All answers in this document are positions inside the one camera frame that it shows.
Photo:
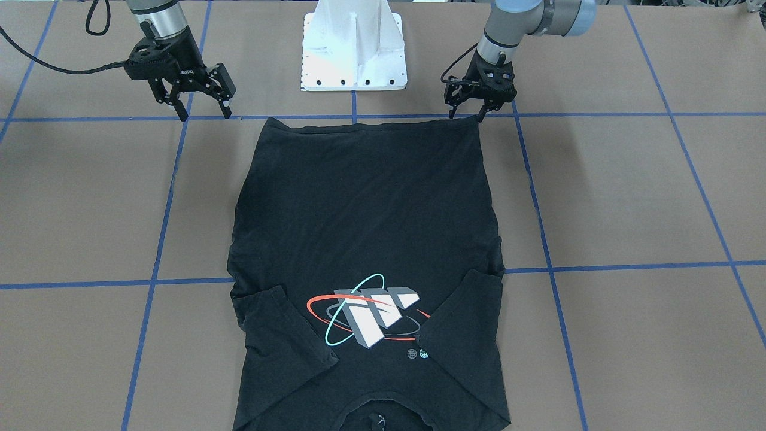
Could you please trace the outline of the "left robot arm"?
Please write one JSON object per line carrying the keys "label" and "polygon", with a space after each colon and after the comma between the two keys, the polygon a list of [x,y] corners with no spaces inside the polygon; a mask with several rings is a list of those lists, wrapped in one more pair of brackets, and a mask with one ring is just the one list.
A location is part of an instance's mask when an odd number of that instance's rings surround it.
{"label": "left robot arm", "polygon": [[457,64],[454,61],[440,76],[449,119],[468,100],[482,101],[478,121],[515,100],[512,58],[526,35],[580,36],[594,24],[596,15],[596,1],[492,1],[481,38],[457,57],[460,61],[472,55],[465,75],[448,75]]}

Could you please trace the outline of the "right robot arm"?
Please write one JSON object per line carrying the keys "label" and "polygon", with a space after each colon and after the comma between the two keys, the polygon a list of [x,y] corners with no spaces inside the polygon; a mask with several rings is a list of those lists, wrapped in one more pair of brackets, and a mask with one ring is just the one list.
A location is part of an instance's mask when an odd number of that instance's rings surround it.
{"label": "right robot arm", "polygon": [[181,121],[188,112],[182,93],[201,92],[218,101],[224,118],[236,87],[223,63],[207,66],[178,1],[129,1],[143,38],[124,65],[134,81],[146,81],[157,102],[174,108]]}

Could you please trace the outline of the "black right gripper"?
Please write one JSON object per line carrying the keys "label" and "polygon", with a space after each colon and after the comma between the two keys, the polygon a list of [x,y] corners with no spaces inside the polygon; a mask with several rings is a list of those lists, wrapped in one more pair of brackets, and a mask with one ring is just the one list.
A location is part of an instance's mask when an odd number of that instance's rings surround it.
{"label": "black right gripper", "polygon": [[132,49],[124,69],[132,80],[147,81],[154,100],[171,106],[181,122],[188,120],[189,113],[180,94],[203,91],[207,87],[218,101],[224,119],[232,116],[230,100],[237,87],[223,63],[216,63],[207,70],[189,28],[169,38],[141,39]]}

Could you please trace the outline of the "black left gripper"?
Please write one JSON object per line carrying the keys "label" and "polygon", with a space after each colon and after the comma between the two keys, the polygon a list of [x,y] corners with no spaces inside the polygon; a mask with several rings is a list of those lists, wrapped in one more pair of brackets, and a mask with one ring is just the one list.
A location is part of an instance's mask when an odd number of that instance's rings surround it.
{"label": "black left gripper", "polygon": [[444,79],[444,102],[449,105],[449,119],[454,119],[458,107],[471,98],[482,100],[478,122],[482,122],[488,113],[515,100],[518,93],[514,85],[515,73],[507,54],[508,50],[503,50],[496,55],[495,61],[486,61],[474,49],[465,76]]}

